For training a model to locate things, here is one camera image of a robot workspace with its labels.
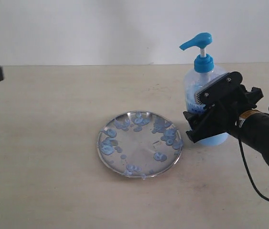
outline stainless steel plate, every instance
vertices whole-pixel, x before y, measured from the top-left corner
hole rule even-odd
[[[154,177],[171,168],[183,147],[180,132],[166,118],[146,111],[118,115],[100,131],[102,162],[126,177]]]

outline pump nozzle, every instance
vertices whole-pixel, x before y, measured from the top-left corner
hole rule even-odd
[[[212,43],[212,41],[213,40],[211,34],[208,32],[202,32],[191,40],[180,45],[180,49],[183,51],[193,46],[200,48],[200,55],[198,55],[194,61],[194,69],[198,73],[206,73],[213,70],[214,68],[213,58],[206,54],[205,51],[206,46]]]

